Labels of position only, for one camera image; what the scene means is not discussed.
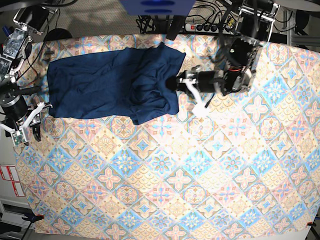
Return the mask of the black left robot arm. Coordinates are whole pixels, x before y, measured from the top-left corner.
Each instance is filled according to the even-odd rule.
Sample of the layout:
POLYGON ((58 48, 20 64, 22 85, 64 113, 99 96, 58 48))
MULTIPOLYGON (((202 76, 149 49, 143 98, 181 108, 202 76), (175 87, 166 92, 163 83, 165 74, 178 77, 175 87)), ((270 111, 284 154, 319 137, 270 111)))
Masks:
POLYGON ((254 63, 271 38, 279 4, 272 0, 234 0, 227 3, 216 25, 219 49, 211 62, 225 62, 224 69, 202 71, 199 65, 171 77, 165 86, 172 91, 196 93, 248 92, 256 75, 254 63))

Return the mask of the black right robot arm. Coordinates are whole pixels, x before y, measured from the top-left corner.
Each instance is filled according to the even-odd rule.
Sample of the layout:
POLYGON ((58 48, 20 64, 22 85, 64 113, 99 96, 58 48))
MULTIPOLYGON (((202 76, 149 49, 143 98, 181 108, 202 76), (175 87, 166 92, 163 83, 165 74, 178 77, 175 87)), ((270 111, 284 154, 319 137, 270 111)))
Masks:
POLYGON ((40 5, 21 8, 13 19, 17 28, 0 47, 0 113, 5 116, 0 128, 15 146, 29 143, 30 129, 36 141, 41 141, 41 112, 52 107, 51 103, 43 101, 28 106, 24 97, 38 93, 41 88, 17 84, 19 72, 32 52, 32 35, 43 34, 42 27, 49 26, 51 13, 49 8, 40 5))

